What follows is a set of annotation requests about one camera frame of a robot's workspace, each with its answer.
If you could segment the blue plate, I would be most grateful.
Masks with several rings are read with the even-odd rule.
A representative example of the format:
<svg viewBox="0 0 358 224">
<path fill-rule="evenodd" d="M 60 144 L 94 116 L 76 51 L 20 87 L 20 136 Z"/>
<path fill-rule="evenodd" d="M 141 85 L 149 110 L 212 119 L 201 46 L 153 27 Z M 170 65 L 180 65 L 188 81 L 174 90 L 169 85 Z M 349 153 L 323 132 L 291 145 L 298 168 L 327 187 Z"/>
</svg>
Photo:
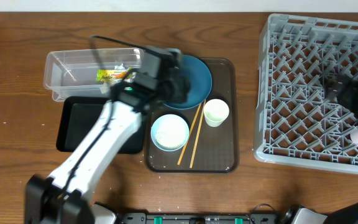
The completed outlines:
<svg viewBox="0 0 358 224">
<path fill-rule="evenodd" d="M 198 106 L 211 92 L 213 79 L 208 66 L 199 58 L 191 55 L 182 56 L 180 75 L 187 78 L 191 88 L 184 103 L 165 103 L 176 110 L 188 110 Z"/>
</svg>

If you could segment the light blue bowl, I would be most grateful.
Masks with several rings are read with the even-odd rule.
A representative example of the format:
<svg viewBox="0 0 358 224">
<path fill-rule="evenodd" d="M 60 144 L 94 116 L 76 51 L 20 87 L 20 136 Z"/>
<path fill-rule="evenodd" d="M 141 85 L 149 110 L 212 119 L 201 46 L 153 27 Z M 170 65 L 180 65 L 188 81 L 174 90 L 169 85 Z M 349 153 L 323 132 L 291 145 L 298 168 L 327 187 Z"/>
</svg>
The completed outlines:
<svg viewBox="0 0 358 224">
<path fill-rule="evenodd" d="M 181 116 L 165 114 L 154 121 L 150 135 L 157 148 L 172 152 L 179 150 L 187 143 L 190 129 Z"/>
</svg>

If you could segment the white rice pile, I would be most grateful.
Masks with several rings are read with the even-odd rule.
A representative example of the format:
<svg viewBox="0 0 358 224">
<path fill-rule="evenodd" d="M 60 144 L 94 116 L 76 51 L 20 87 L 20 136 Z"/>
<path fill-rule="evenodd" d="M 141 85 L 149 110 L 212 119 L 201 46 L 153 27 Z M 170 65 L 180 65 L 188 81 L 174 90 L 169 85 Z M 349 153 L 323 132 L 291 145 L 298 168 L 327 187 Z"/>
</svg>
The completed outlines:
<svg viewBox="0 0 358 224">
<path fill-rule="evenodd" d="M 166 151 L 174 151 L 184 145 L 187 139 L 186 130 L 175 128 L 160 128 L 155 134 L 157 146 Z"/>
</svg>

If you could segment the white cup green inside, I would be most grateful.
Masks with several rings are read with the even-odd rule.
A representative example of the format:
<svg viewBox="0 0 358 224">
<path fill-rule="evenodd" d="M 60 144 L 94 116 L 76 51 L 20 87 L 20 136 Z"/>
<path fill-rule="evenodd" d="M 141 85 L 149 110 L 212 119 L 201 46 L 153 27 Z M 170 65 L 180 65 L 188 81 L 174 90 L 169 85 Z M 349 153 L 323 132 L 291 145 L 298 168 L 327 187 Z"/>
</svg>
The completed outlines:
<svg viewBox="0 0 358 224">
<path fill-rule="evenodd" d="M 212 99 L 205 104 L 203 114 L 206 123 L 215 128 L 220 126 L 229 116 L 229 107 L 223 100 Z"/>
</svg>

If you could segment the white tissue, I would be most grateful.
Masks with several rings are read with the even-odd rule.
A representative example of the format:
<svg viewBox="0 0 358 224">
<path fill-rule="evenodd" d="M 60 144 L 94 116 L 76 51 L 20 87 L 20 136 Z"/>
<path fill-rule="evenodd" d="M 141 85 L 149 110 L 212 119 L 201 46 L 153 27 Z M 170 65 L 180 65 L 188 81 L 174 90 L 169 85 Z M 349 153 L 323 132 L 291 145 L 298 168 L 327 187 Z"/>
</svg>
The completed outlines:
<svg viewBox="0 0 358 224">
<path fill-rule="evenodd" d="M 114 82 L 125 81 L 133 82 L 137 75 L 138 67 L 125 67 L 123 64 L 116 65 L 112 73 L 112 80 Z"/>
</svg>

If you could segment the yellow snack wrapper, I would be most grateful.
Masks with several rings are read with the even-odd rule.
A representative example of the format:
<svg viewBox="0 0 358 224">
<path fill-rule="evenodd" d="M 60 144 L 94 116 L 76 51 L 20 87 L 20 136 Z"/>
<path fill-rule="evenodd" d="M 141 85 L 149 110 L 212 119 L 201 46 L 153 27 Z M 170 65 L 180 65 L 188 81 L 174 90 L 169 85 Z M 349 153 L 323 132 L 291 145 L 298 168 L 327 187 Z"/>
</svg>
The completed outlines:
<svg viewBox="0 0 358 224">
<path fill-rule="evenodd" d="M 127 75 L 127 70 L 98 70 L 95 81 L 103 83 L 117 83 L 125 78 L 126 82 L 131 82 L 135 74 Z"/>
</svg>

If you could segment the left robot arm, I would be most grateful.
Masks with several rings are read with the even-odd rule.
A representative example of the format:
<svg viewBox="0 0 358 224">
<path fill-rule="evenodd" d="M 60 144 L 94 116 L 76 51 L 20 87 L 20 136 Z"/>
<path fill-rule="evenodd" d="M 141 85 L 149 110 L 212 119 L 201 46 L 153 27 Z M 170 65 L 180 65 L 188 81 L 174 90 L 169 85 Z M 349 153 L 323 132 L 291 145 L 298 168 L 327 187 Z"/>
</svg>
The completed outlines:
<svg viewBox="0 0 358 224">
<path fill-rule="evenodd" d="M 110 87 L 110 99 L 86 137 L 46 179 L 25 187 L 25 223 L 115 223 L 116 214 L 91 200 L 101 176 L 145 114 L 164 102 L 183 103 L 190 83 L 178 67 L 153 75 L 138 68 L 133 82 Z"/>
</svg>

